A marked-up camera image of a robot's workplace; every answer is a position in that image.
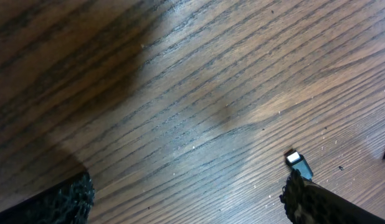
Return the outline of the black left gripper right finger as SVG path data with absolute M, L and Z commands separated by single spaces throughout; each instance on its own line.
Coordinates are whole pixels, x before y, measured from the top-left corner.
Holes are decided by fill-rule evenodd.
M 291 171 L 280 201 L 293 224 L 385 224 L 385 219 L 302 177 L 296 169 Z

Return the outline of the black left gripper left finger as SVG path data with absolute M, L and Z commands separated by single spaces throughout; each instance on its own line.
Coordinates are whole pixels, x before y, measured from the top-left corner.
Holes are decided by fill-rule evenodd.
M 86 224 L 95 189 L 88 172 L 0 212 L 0 224 Z

